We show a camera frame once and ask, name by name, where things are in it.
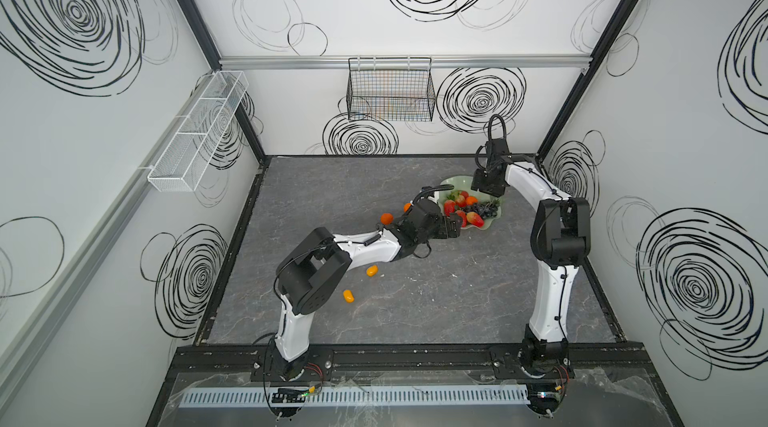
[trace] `black metal frame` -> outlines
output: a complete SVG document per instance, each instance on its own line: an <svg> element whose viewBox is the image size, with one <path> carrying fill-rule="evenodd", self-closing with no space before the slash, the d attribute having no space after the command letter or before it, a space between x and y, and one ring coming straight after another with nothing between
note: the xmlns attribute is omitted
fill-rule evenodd
<svg viewBox="0 0 768 427"><path fill-rule="evenodd" d="M589 87L592 79L597 75L600 65L608 55L610 48L619 36L621 29L624 28L624 24L627 22L627 19L629 19L629 16L634 10L634 7L638 4L638 1L639 0L619 1L618 7L608 21L608 25L605 27L605 30L603 30L600 40L598 40L598 43L592 51L592 62L590 62L589 69L587 69L583 75L579 76L576 83L571 88L571 92L565 99L563 107L560 109L554 122L552 122L552 126L544 137L541 147L538 148L538 152L536 153L537 158L543 160L547 157L549 151L552 150L554 143L558 140L558 136L568 123L568 119L571 118L571 114L576 106L578 106L581 97L587 91L587 87Z"/></svg>
<svg viewBox="0 0 768 427"><path fill-rule="evenodd" d="M220 55L216 49L213 38L208 32L200 11L194 0L178 0L180 8L187 17L200 48L206 56L210 66L220 68ZM618 37L620 30L627 21L629 15L638 0L621 0L618 8L611 17L607 28L604 30L598 44L592 54L593 61L590 68L579 77L571 89L568 98L558 116L555 118L548 134L544 138L542 146L535 155L537 165L542 168L544 157L554 146L558 135L570 118L573 110L578 105L592 79L597 74L601 62L604 60L613 42ZM179 373L246 373L258 374L254 364L264 364L266 345L206 345L206 339L216 318L227 281L234 268L237 253L242 244L248 221L253 212L259 190L264 180L266 168L270 163L270 156L264 153L264 149L256 137L249 119L240 109L236 111L237 121L242 127L246 139L254 150L254 155L262 164L264 170L256 176L251 186L240 220L236 226L235 235L230 248L227 251L224 266L214 286L210 302L206 307L204 321L197 332L194 345L188 345L177 349L173 361L166 374L165 381L160 389L158 398L152 409L147 425L154 426L160 421L160 415L168 402ZM473 157L474 154L453 155L382 155L373 157ZM314 157L310 155L295 155L289 157ZM324 157L356 157L356 156L324 156ZM643 367L648 372L651 384L655 388L662 404L667 410L670 420L675 426L682 426L683 422L677 414L667 390L662 384L656 369L650 361L644 347L640 343L628 342L620 328L618 320L610 307L608 299L600 286L600 283L590 263L584 265L590 285L595 292L600 307L608 321L617 343L585 344L572 343L569 345L569 359L575 369L590 368L595 366L610 365L636 365ZM333 371L351 369L364 369L369 371L402 370L418 368L424 369L487 369L493 370L497 379L518 379L526 383L535 383L533 379L524 375L513 358L520 349L520 344L391 344L391 345L311 345L310 353L314 355L331 355L332 368L327 370L328 379L332 379Z"/></svg>
<svg viewBox="0 0 768 427"><path fill-rule="evenodd" d="M214 70L220 70L221 55L219 54L219 49L216 48L214 38L208 31L203 16L200 14L200 10L197 9L197 4L194 0L177 0L177 2L179 3L179 8L181 8L184 17L187 18L187 23L189 24L190 29L192 29L194 37L197 39L197 44L200 45L200 50L203 51L203 55L208 61L208 65ZM264 152L264 148L259 142L259 138L256 136L254 125L250 123L248 115L243 109L236 109L235 118L237 119L240 128L243 130L243 134L245 135L245 139L248 141L251 150L254 151L256 160L259 164L264 165L267 156Z"/></svg>
<svg viewBox="0 0 768 427"><path fill-rule="evenodd" d="M216 315L218 314L221 300L224 298L224 291L226 285L229 283L232 269L235 267L237 261L237 254L240 252L240 247L243 245L243 239L245 238L245 232L248 229L248 223L250 217L254 213L254 206L256 205L256 199L259 197L261 191L261 184L264 181L264 174L270 166L270 158L266 159L261 172L256 174L254 182L250 186L248 197L245 200L243 211L240 212L240 219L237 221L235 231L232 234L232 240L230 246L226 250L226 257L224 258L224 264L219 271L219 275L216 278L216 284L214 290L210 294L208 304L205 307L205 313L203 314L203 320L200 322L200 326L197 328L197 335L195 336L195 345L205 343L210 336L211 329L214 328L214 322L216 321Z"/></svg>
<svg viewBox="0 0 768 427"><path fill-rule="evenodd" d="M493 372L497 380L511 379L519 383L552 383L555 373L542 379L525 375L516 363L518 343L498 344L331 344L312 345L310 353L331 359L331 367L319 363L326 379L341 380L342 373L397 370L461 370ZM181 373L250 373L258 380L264 367L268 347L265 344L188 345L177 349L165 376L158 398L154 403L147 427L155 427ZM682 427L683 422L658 376L642 343L577 343L569 349L572 369L595 367L638 367L645 370L672 425ZM272 382L274 385L303 385L303 383Z"/></svg>

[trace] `metal frame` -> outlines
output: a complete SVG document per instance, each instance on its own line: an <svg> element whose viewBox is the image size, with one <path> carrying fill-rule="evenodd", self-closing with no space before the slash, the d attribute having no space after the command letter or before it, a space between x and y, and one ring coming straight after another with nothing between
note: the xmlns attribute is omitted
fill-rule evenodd
<svg viewBox="0 0 768 427"><path fill-rule="evenodd" d="M532 379L525 375L516 364L518 343L498 344L321 344L310 347L310 356L328 359L316 362L323 369L323 374L330 382L340 382L343 373L365 371L386 372L398 370L461 370L464 372L493 372L496 380L513 380L518 383L552 383L558 376L547 374L541 379ZM188 345L179 347L168 367L165 381L160 388L154 407L149 415L147 427L155 427L160 421L163 410L181 373L250 373L256 382L262 377L266 364L267 345ZM569 362L573 369L591 369L595 367L638 367L645 370L648 380L654 387L662 405L667 411L672 425L683 427L683 422L658 376L653 363L642 343L581 343L571 344ZM305 385L306 383L287 383L270 379L272 385Z"/></svg>
<svg viewBox="0 0 768 427"><path fill-rule="evenodd" d="M221 58L221 66L227 70L258 70L258 69L312 69L312 68L339 68L349 69L351 58L359 56L234 56ZM408 60L415 58L428 57L432 59L432 68L466 68L466 67L576 67L588 68L592 57L586 54L561 54L552 56L541 54L536 56L521 55L487 55L487 56L468 56L468 55L450 55L450 56L365 56L362 60L368 60L369 63L375 62L377 58L383 61L386 58L386 64L379 62L380 68L392 68L395 62L393 58L401 59L397 65L405 68Z"/></svg>
<svg viewBox="0 0 768 427"><path fill-rule="evenodd" d="M629 19L629 16L632 14L638 1L639 0L619 1L618 7L608 21L608 25L605 27L605 30L603 30L603 34L600 36L598 43L592 51L592 62L589 69L587 69L582 76L579 76L576 83L571 88L571 92L565 99L563 107L560 109L554 122L552 122L552 126L544 137L542 145L538 148L538 152L536 153L537 158L544 159L547 157L549 151L552 150L554 143L558 140L558 136L563 131L565 125L568 124L568 119L571 118L571 114L573 114L574 109L578 106L578 103L590 86L592 79L598 74L600 65L610 52L614 42L616 42L616 38L621 33L621 29L624 28L624 24Z"/></svg>
<svg viewBox="0 0 768 427"><path fill-rule="evenodd" d="M197 4L194 0L177 0L177 2L179 3L179 8L184 14L184 17L187 18L187 23L189 24L190 29L192 29L194 37L197 39L197 44L200 45L200 50L203 51L203 55L208 61L208 65L215 71L220 70L222 67L219 49L216 48L214 38L211 36L210 32L208 32L203 16L200 14L200 10L197 9ZM259 142L259 138L256 136L254 125L250 123L248 115L243 112L243 109L236 109L235 118L237 119L240 128L243 129L245 138L248 141L250 148L254 151L256 160L259 164L264 165L266 162L266 153Z"/></svg>
<svg viewBox="0 0 768 427"><path fill-rule="evenodd" d="M620 0L619 6L611 17L608 26L604 30L592 56L433 56L434 68L461 68L461 67L581 67L585 71L576 81L568 98L565 100L561 111L555 118L542 146L536 154L537 164L552 149L568 122L573 110L578 105L581 97L586 92L590 82L595 77L601 62L610 51L613 42L618 37L620 30L628 19L638 0ZM323 56L323 57L227 57L220 58L213 44L210 34L207 32L204 22L194 5L193 0L180 0L190 26L195 32L200 47L216 68L233 68L240 70L254 69L305 69L305 68L348 68L349 56ZM254 146L254 153L260 162L264 159L268 163L269 158L260 150L260 145L251 141L249 135L255 134L247 119L238 117L238 122L244 128L248 141ZM248 201L244 206L240 222L236 230L236 236L230 245L227 263L232 263L229 269L223 269L216 282L214 296L211 298L205 314L205 321L201 324L195 344L180 347L168 369L165 382L160 389L157 401L149 417L147 425L156 425L165 407L168 397L179 373L234 373L251 372L258 374L261 363L264 363L266 353L265 345L205 345L206 338L210 334L210 328L215 320L216 310L219 307L221 296L226 287L228 274L234 266L236 252L242 242L242 233L247 225L247 220L253 211L254 203L258 195L261 179L264 173L255 180ZM656 390L662 404L667 410L673 425L682 426L683 422L677 414L667 390L662 384L658 373L654 368L650 357L642 344L632 343L626 340L616 320L613 310L610 308L607 298L591 265L587 262L585 271L590 285L593 288L598 302L608 319L609 326L617 338L617 343L582 344L572 343L569 346L569 358L574 368L588 368L602 365L636 365L646 369L650 381ZM310 353L313 355L331 355L332 367L326 376L332 379L332 371L344 369L365 370L393 370L409 369L467 369L483 368L492 369L497 378L520 379L526 383L533 380L514 368L510 359L511 353L519 350L519 344L395 344L395 345L311 345Z"/></svg>
<svg viewBox="0 0 768 427"><path fill-rule="evenodd" d="M226 285L229 283L232 269L235 267L235 261L237 260L237 254L240 252L240 246L243 245L243 239L245 238L245 232L248 229L248 223L250 222L251 215L254 213L254 206L256 205L256 199L259 197L261 191L261 184L264 181L264 175L266 170L270 166L270 159L266 159L266 163L262 167L260 173L256 174L254 183L250 186L250 192L248 192L248 198L243 206L243 211L240 212L240 219L237 221L235 231L232 234L232 240L230 246L226 250L226 257L224 258L224 265L219 271L219 275L216 278L216 284L214 290L208 298L208 305L205 307L203 313L203 320L200 322L200 326L197 327L197 335L195 336L194 344L200 345L206 343L208 336L210 336L211 329L214 328L214 322L216 321L216 315L221 305L221 300L224 298L224 291Z"/></svg>

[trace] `white wire basket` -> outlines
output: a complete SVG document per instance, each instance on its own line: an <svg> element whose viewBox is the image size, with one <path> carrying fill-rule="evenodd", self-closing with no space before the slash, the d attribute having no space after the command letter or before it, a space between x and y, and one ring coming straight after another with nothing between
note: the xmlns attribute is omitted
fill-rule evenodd
<svg viewBox="0 0 768 427"><path fill-rule="evenodd" d="M170 139L147 180L160 192L193 192L232 122L248 80L242 71L218 71Z"/></svg>

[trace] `aluminum rail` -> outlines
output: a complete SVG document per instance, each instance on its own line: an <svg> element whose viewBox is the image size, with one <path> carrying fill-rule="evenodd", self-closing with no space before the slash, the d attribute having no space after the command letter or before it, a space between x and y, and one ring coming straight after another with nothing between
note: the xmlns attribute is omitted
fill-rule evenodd
<svg viewBox="0 0 768 427"><path fill-rule="evenodd" d="M589 68L592 60L587 54L561 55L488 55L488 56L233 56L222 57L224 70L250 71L260 69L309 69L357 67L360 58L363 68L411 68L419 66L424 59L432 59L432 68L532 68L532 67L574 67Z"/></svg>

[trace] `wire basket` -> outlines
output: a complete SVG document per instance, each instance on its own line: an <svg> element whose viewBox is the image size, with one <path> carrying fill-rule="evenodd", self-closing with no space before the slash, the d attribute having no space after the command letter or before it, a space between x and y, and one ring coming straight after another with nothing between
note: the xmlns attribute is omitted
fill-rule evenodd
<svg viewBox="0 0 768 427"><path fill-rule="evenodd" d="M218 71L152 167L147 180L160 192L192 192L229 128L248 80L242 71Z"/></svg>
<svg viewBox="0 0 768 427"><path fill-rule="evenodd" d="M429 57L349 59L346 110L351 121L431 122L437 96Z"/></svg>

